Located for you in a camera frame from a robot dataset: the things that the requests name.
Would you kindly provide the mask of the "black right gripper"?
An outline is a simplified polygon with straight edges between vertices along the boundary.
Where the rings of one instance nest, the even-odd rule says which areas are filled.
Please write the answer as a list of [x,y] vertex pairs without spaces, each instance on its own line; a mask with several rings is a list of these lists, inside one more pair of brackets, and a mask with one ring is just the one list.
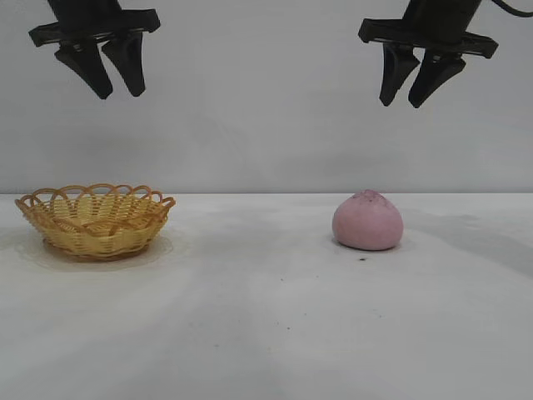
[[364,43],[383,43],[383,76],[379,99],[388,107],[420,61],[414,48],[427,49],[409,91],[419,108],[440,86],[466,66],[462,54],[490,58],[498,43],[467,31],[480,0],[411,0],[400,19],[362,21],[358,36]]

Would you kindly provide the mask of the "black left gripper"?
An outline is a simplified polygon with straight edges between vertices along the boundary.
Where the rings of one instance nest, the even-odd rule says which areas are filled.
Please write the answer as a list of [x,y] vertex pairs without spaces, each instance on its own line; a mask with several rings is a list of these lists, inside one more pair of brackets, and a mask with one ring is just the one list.
[[74,71],[100,99],[106,99],[113,87],[97,43],[76,41],[103,41],[122,35],[104,44],[102,51],[133,97],[145,92],[142,38],[144,32],[153,33],[161,26],[155,9],[124,9],[115,0],[63,0],[50,1],[48,5],[57,21],[29,31],[36,47],[75,42],[61,44],[55,52],[56,59]]

